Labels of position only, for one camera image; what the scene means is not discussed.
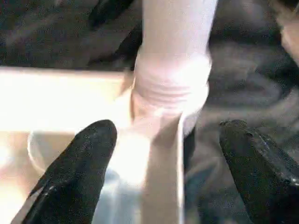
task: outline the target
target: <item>white plastic tube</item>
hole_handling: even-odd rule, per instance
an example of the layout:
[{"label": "white plastic tube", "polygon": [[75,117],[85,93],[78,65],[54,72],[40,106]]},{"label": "white plastic tube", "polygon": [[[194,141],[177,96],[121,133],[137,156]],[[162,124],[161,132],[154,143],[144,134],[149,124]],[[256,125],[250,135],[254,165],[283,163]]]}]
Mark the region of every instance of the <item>white plastic tube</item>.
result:
[{"label": "white plastic tube", "polygon": [[135,104],[181,113],[204,104],[207,51],[217,0],[144,0],[143,43],[135,65]]}]

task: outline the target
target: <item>gray fabric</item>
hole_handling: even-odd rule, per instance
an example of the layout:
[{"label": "gray fabric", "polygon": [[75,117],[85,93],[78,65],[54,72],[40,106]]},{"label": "gray fabric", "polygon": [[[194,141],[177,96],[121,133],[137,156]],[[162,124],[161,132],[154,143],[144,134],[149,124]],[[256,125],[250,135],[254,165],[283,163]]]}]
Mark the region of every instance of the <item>gray fabric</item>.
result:
[{"label": "gray fabric", "polygon": [[263,95],[264,98],[272,98],[269,105],[259,107],[259,103],[255,103],[258,94],[252,96],[252,92],[245,87],[234,96],[231,95],[234,90],[226,90],[221,100],[226,98],[229,102],[243,99],[247,105],[220,105],[212,94],[200,113],[195,152],[185,176],[185,202],[187,210],[197,207],[202,223],[217,224],[226,220],[250,223],[219,145],[218,125],[221,121],[243,119],[249,125],[262,127],[263,132],[272,135],[283,149],[299,161],[299,151],[294,147],[299,142],[299,89],[295,86],[286,88],[287,85],[279,85],[259,74],[254,77],[265,80],[259,85],[271,86],[271,91]]}]

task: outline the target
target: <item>clear plastic cup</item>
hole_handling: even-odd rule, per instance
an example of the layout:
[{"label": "clear plastic cup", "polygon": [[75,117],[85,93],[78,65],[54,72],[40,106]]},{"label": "clear plastic cup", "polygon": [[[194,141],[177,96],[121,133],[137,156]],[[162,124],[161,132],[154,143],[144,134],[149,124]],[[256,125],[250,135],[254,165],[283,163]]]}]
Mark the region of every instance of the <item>clear plastic cup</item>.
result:
[{"label": "clear plastic cup", "polygon": [[38,172],[43,175],[48,166],[65,150],[75,134],[32,131],[28,136],[28,155]]}]

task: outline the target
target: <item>white cylinder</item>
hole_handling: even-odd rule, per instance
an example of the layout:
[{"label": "white cylinder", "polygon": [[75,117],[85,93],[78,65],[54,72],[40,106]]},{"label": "white cylinder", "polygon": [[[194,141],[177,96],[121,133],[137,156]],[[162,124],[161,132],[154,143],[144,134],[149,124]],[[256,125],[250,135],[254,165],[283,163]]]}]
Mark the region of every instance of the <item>white cylinder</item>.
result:
[{"label": "white cylinder", "polygon": [[217,0],[143,0],[135,104],[177,113],[190,98],[207,92],[207,47],[216,5]]}]

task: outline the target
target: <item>white pipe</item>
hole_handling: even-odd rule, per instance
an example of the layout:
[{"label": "white pipe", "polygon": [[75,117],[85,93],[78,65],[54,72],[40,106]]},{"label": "white pipe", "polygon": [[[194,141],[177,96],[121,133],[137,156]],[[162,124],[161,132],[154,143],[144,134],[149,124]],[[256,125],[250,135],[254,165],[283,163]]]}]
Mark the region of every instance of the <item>white pipe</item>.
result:
[{"label": "white pipe", "polygon": [[143,43],[135,65],[135,104],[181,113],[204,103],[207,51],[217,0],[143,0]]}]

